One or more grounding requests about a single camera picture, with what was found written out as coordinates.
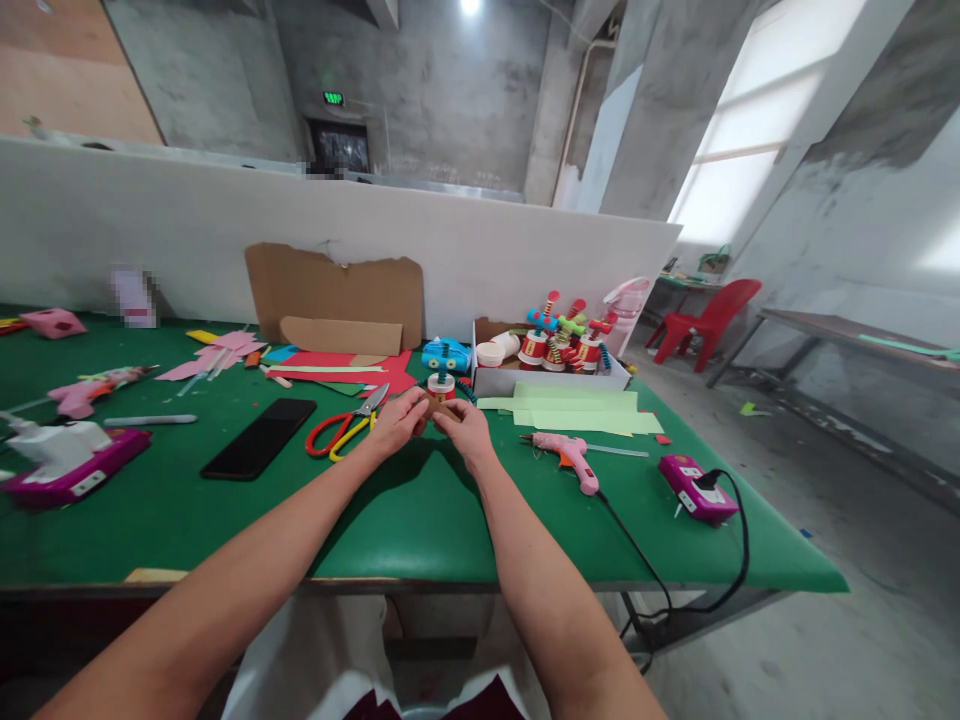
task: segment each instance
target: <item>pen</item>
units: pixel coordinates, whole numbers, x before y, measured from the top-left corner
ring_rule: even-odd
[[[125,427],[127,425],[186,425],[197,421],[196,415],[152,415],[134,418],[107,418],[104,427]]]

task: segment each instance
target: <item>black phone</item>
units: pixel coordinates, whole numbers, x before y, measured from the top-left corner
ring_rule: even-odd
[[[277,400],[200,471],[214,480],[254,480],[317,409],[313,400]]]

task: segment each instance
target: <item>white box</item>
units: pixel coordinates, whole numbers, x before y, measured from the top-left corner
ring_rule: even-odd
[[[477,322],[485,322],[486,318],[478,318],[473,322],[470,346],[470,367],[473,392],[478,397],[513,397],[513,389],[518,382],[531,385],[558,385],[562,387],[593,388],[617,392],[626,390],[632,376],[616,360],[611,358],[610,373],[607,375],[575,375],[572,373],[552,373],[547,371],[531,372],[529,370],[504,370],[501,368],[477,367]],[[526,323],[516,323],[512,327],[529,327]]]

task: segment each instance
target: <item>yellow scissors handle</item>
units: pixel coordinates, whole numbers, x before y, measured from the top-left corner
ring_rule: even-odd
[[[330,460],[332,462],[340,462],[341,460],[343,460],[343,455],[340,455],[340,450],[343,449],[343,446],[346,445],[348,442],[350,442],[354,438],[354,436],[358,432],[363,430],[367,425],[369,425],[370,429],[373,430],[373,426],[376,424],[376,422],[377,422],[377,413],[374,412],[370,415],[370,417],[364,418],[355,426],[350,428],[347,431],[346,435],[340,438],[340,441],[333,446],[332,450],[330,450]]]

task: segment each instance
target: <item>white partition wall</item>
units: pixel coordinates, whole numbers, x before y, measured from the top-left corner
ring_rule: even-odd
[[[547,292],[655,277],[680,226],[0,139],[0,302],[106,309],[111,263],[153,274],[181,317],[255,322],[243,250],[423,267],[425,333],[521,319]]]

